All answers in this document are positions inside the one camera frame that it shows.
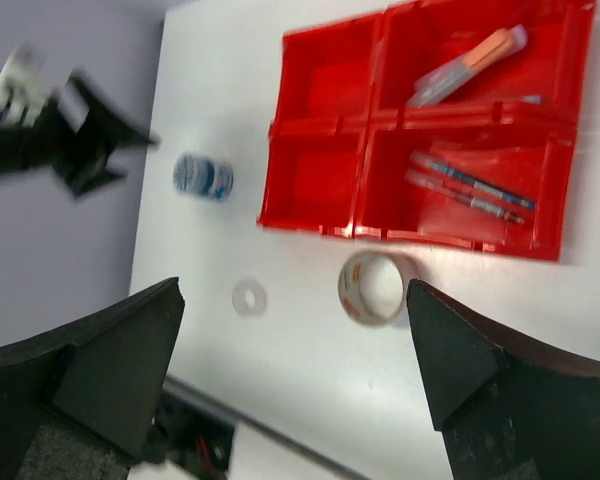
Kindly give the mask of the large grey tape roll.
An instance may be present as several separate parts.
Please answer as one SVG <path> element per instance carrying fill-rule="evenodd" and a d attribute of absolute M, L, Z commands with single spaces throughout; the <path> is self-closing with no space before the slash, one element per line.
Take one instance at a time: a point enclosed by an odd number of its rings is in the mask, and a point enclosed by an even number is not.
<path fill-rule="evenodd" d="M 409 282 L 420 277 L 415 261 L 402 254 L 361 250 L 342 266 L 338 296 L 347 315 L 370 328 L 410 327 Z"/>

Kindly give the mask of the red pen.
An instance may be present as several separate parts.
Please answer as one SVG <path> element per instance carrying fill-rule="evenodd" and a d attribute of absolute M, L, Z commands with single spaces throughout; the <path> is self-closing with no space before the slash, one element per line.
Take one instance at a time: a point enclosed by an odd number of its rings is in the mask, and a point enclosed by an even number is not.
<path fill-rule="evenodd" d="M 468 208 L 481 211 L 492 217 L 514 224 L 522 225 L 525 223 L 525 219 L 515 212 L 507 210 L 495 203 L 465 194 L 458 189 L 447 187 L 442 180 L 433 176 L 409 169 L 405 178 L 414 185 L 442 194 Z"/>

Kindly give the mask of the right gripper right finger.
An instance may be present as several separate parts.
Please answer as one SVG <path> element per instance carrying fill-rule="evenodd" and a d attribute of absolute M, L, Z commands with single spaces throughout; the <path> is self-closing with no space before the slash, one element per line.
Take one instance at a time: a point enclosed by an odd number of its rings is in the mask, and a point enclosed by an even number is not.
<path fill-rule="evenodd" d="M 600 479 L 600 361 L 412 280 L 411 334 L 456 479 Z"/>

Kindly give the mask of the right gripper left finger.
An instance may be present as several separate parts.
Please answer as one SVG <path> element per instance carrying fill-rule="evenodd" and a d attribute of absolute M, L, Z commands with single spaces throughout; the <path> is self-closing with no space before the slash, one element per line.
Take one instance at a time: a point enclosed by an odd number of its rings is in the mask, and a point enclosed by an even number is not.
<path fill-rule="evenodd" d="M 0 479 L 125 479 L 149 436 L 185 302 L 176 277 L 0 347 Z"/>

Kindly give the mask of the blue pen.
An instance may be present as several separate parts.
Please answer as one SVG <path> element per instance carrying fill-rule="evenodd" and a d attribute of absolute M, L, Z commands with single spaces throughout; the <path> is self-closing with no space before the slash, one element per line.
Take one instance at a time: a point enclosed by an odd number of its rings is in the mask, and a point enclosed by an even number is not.
<path fill-rule="evenodd" d="M 466 172 L 458 170 L 430 154 L 416 151 L 411 154 L 411 160 L 422 168 L 435 171 L 444 177 L 454 179 L 461 184 L 480 190 L 493 197 L 504 200 L 507 203 L 517 205 L 531 211 L 536 208 L 536 203 L 533 200 L 527 199 L 509 190 L 498 187 Z"/>

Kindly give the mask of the orange cap highlighter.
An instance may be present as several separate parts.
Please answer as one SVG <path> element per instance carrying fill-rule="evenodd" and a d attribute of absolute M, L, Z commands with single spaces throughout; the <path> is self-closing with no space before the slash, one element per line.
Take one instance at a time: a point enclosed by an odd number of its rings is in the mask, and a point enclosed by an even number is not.
<path fill-rule="evenodd" d="M 432 83 L 418 89 L 406 102 L 406 106 L 421 108 L 440 103 L 515 47 L 516 40 L 508 29 L 496 30 L 472 50 L 451 62 Z"/>

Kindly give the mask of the small clear tape roll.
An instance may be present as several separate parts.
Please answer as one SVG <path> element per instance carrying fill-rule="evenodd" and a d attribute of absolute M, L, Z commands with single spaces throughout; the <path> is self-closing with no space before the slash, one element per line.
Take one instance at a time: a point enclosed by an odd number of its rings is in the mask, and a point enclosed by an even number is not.
<path fill-rule="evenodd" d="M 255 279 L 242 279 L 233 288 L 232 305 L 241 317 L 262 316 L 267 308 L 267 292 Z"/>

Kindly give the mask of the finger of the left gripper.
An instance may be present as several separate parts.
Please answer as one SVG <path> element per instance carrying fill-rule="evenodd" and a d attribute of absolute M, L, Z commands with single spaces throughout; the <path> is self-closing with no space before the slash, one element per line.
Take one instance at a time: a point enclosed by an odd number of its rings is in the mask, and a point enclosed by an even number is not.
<path fill-rule="evenodd" d="M 82 99 L 87 115 L 76 135 L 106 148 L 158 146 L 160 139 L 117 113 L 82 70 L 74 70 L 68 85 Z"/>
<path fill-rule="evenodd" d="M 124 172 L 108 168 L 111 153 L 111 150 L 104 147 L 97 147 L 92 151 L 80 151 L 62 156 L 53 163 L 52 169 L 73 198 L 80 199 L 126 178 Z"/>

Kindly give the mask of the blue patterned tape roll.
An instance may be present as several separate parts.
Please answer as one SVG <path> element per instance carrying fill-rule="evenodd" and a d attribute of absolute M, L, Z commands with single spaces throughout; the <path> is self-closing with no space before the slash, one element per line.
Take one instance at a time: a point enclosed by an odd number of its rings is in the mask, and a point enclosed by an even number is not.
<path fill-rule="evenodd" d="M 232 192 L 234 173 L 227 162 L 185 153 L 173 169 L 173 185 L 179 194 L 221 202 Z"/>

